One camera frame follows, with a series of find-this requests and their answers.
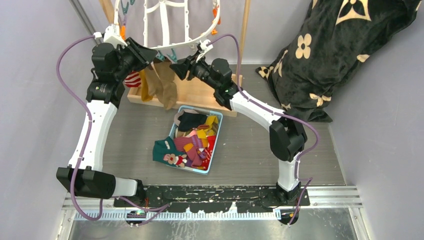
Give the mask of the teal clothes peg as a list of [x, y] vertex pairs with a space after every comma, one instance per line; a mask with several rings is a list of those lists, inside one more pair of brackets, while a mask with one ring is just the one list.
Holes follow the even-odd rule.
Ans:
[[167, 54], [167, 57], [173, 62], [176, 63], [178, 61], [177, 54], [173, 48], [170, 49], [171, 53]]
[[163, 62], [166, 59], [160, 50], [157, 52], [157, 55], [155, 58], [160, 62]]

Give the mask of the tan brown sock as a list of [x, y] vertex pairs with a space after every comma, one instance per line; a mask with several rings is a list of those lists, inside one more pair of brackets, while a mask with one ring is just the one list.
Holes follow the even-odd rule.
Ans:
[[145, 69], [145, 75], [148, 85], [148, 94], [150, 96], [156, 96], [158, 101], [164, 105], [165, 70], [159, 63], [151, 63], [150, 66]]
[[170, 68], [172, 62], [169, 59], [154, 63], [159, 78], [159, 88], [156, 97], [163, 104], [163, 108], [170, 110], [177, 102], [178, 91], [175, 84], [175, 73]]

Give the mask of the red white striped santa sock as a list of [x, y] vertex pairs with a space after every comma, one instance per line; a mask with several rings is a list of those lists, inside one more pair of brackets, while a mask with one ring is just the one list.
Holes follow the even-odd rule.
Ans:
[[123, 84], [128, 88], [138, 88], [142, 84], [140, 73], [133, 71], [124, 79]]

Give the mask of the white plastic sock hanger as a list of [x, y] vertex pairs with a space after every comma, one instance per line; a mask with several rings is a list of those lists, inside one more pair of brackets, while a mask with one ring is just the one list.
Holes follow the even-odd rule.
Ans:
[[213, 0], [206, 5], [211, 8], [212, 20], [198, 33], [191, 30], [191, 10], [188, 0], [143, 0], [140, 17], [130, 17], [135, 11], [129, 8], [133, 0], [113, 1], [111, 26], [121, 37], [135, 38], [145, 47], [168, 50], [182, 47], [194, 49], [201, 45], [207, 49], [208, 39], [216, 33], [221, 17], [221, 2]]

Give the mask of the mustard yellow sock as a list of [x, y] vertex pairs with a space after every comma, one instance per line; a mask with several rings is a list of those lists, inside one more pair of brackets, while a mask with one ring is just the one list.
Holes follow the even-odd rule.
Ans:
[[153, 96], [149, 94], [149, 86], [146, 79], [146, 73], [144, 70], [139, 72], [139, 77], [141, 79], [141, 100], [143, 102], [149, 102], [153, 99]]

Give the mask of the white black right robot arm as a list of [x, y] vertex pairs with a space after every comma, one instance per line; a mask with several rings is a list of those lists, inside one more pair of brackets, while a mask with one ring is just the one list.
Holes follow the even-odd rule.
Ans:
[[189, 56], [170, 65], [181, 80], [197, 78], [210, 86], [215, 101], [222, 107], [245, 115], [264, 127], [269, 133], [270, 150], [278, 159], [276, 195], [283, 205], [301, 200], [305, 190], [299, 179], [298, 157], [308, 140], [303, 125], [280, 109], [252, 97], [232, 80], [232, 70], [227, 60], [216, 58], [211, 64], [204, 58]]

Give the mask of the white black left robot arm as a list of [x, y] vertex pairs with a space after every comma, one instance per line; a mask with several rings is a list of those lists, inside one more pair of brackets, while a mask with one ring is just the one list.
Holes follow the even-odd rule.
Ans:
[[128, 38], [124, 45], [100, 43], [93, 47], [91, 74], [84, 100], [85, 119], [75, 151], [66, 167], [59, 167], [57, 180], [73, 197], [110, 199], [126, 197], [133, 206], [146, 200], [143, 183], [103, 172], [103, 156], [111, 123], [124, 95], [125, 78], [150, 65], [157, 50]]

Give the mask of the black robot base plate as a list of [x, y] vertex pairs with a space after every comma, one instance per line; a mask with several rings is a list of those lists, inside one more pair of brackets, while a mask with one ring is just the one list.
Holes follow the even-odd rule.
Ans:
[[297, 186], [294, 192], [286, 193], [279, 186], [270, 185], [148, 185], [143, 197], [125, 196], [114, 200], [114, 207], [159, 208], [168, 204], [168, 213], [206, 214], [227, 213], [235, 205], [237, 213], [269, 213], [279, 207], [288, 207], [289, 212], [281, 223], [296, 223], [300, 208], [310, 205], [308, 192]]

